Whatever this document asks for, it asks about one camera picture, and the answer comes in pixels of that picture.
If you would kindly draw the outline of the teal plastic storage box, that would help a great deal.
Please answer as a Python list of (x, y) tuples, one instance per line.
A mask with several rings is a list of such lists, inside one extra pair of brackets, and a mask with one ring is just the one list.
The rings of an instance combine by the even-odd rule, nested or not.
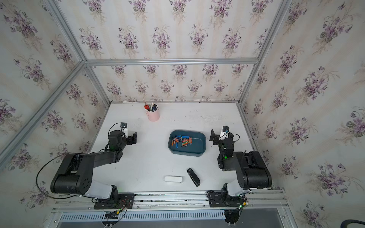
[(196, 131), (174, 130), (167, 145), (173, 154), (199, 157), (206, 151), (206, 137)]

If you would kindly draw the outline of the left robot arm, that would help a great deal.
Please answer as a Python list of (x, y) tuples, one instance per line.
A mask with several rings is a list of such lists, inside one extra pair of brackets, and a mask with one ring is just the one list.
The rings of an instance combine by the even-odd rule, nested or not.
[(136, 143), (136, 132), (126, 135), (120, 130), (115, 130), (108, 134), (105, 151), (66, 155), (51, 182), (51, 192), (77, 194), (101, 200), (118, 200), (117, 187), (93, 180), (93, 172), (97, 167), (119, 162), (125, 147)]

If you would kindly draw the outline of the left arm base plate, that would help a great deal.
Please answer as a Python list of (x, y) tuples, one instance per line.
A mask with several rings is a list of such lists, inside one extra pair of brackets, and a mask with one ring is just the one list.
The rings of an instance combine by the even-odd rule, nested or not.
[(124, 207), (132, 209), (135, 194), (119, 194), (117, 199), (96, 199), (94, 210), (117, 210)]

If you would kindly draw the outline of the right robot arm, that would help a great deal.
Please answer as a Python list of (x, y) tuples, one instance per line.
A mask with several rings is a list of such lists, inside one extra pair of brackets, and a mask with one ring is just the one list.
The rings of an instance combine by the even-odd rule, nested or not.
[(238, 197), (251, 189), (265, 189), (272, 186), (272, 177), (258, 151), (236, 152), (235, 134), (223, 126), (218, 135), (211, 130), (209, 141), (219, 148), (218, 167), (224, 172), (235, 172), (236, 179), (224, 184), (222, 194), (225, 197)]

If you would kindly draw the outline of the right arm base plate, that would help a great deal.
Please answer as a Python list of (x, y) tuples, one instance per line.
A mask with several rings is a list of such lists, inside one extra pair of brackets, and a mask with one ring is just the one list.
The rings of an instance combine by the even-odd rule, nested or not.
[(206, 197), (209, 201), (210, 208), (230, 207), (241, 209), (247, 205), (245, 196), (229, 196), (226, 192), (207, 191)]

